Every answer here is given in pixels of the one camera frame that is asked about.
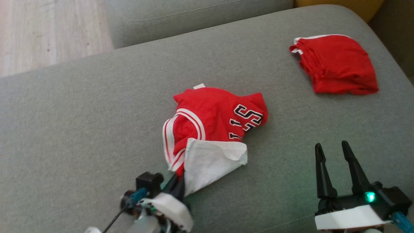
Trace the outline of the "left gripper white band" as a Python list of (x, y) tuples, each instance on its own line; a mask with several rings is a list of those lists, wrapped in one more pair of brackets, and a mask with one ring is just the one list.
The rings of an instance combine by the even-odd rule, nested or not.
[(155, 209), (157, 213), (164, 215), (172, 221), (180, 230), (191, 232), (194, 226), (194, 219), (188, 207), (177, 198), (185, 196), (185, 177), (179, 178), (174, 174), (164, 187), (164, 192), (154, 198), (143, 198), (142, 203)]

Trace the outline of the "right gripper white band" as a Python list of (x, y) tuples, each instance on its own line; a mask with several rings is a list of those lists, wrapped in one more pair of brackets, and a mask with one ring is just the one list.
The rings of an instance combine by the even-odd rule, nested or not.
[(370, 191), (370, 182), (349, 143), (342, 141), (343, 156), (348, 162), (352, 180), (353, 195), (337, 196), (332, 186), (327, 168), (326, 157), (320, 143), (315, 145), (315, 172), (317, 197), (320, 199), (315, 213), (315, 225), (320, 231), (358, 231), (381, 227), (391, 221), (383, 221), (371, 208), (379, 200)]

